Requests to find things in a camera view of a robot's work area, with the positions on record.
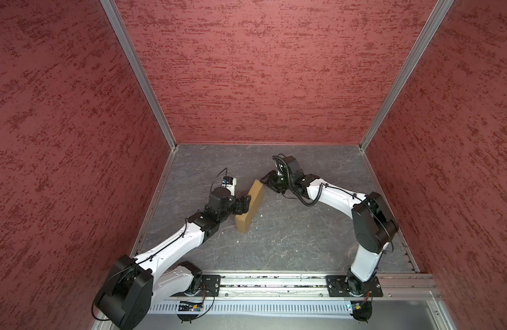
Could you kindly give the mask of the brown cardboard box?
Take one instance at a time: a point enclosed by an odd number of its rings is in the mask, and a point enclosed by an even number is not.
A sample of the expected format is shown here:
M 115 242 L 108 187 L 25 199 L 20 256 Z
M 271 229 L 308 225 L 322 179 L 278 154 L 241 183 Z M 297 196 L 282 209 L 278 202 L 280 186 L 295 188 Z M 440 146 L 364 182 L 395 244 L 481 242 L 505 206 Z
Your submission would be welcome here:
M 262 184 L 259 180 L 254 181 L 247 195 L 251 198 L 248 212 L 239 215 L 237 214 L 235 216 L 236 229 L 238 232 L 243 234 L 248 232 L 251 224 L 253 223 L 253 219 L 263 202 L 265 196 L 264 184 Z

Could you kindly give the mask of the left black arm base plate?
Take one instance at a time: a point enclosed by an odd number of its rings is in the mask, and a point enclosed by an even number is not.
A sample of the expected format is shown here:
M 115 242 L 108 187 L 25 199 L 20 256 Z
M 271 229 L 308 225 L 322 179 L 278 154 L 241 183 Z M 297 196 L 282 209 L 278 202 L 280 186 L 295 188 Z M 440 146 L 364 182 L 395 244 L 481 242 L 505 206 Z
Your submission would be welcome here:
M 184 295 L 195 297 L 217 297 L 220 291 L 221 279 L 222 276 L 220 275 L 195 275 L 190 286 L 184 292 Z

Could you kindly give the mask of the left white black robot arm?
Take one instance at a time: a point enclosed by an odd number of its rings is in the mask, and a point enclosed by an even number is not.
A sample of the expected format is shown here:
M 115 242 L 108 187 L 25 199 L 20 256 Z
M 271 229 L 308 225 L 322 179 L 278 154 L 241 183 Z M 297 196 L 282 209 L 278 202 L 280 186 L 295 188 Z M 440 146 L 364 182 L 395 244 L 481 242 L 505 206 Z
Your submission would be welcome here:
M 91 313 L 101 312 L 103 322 L 119 329 L 133 329 L 153 303 L 180 292 L 199 291 L 201 270 L 180 259 L 213 236 L 229 216 L 248 213 L 251 200 L 249 195 L 236 197 L 225 186 L 215 188 L 204 209 L 186 218 L 178 232 L 147 252 L 136 257 L 124 254 L 114 262 Z

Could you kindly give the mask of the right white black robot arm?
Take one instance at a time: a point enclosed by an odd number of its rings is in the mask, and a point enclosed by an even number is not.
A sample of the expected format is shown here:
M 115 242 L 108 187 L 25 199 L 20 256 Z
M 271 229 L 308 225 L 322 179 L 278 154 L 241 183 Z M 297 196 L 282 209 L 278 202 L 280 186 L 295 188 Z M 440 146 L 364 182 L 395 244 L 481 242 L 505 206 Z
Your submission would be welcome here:
M 399 229 L 382 195 L 377 192 L 352 192 L 316 175 L 294 179 L 276 170 L 269 172 L 260 182 L 282 195 L 287 191 L 292 192 L 306 206 L 323 203 L 350 217 L 359 246 L 345 283 L 340 288 L 344 294 L 361 297 L 375 287 L 373 281 L 381 257 L 392 246 Z

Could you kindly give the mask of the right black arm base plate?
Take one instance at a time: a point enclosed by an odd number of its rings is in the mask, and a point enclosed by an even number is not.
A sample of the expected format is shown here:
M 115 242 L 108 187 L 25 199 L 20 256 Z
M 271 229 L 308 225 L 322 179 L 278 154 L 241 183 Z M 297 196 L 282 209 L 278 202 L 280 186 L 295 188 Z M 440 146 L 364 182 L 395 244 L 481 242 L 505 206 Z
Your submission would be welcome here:
M 328 275 L 326 288 L 331 298 L 381 298 L 383 291 L 377 276 L 363 282 L 356 276 Z

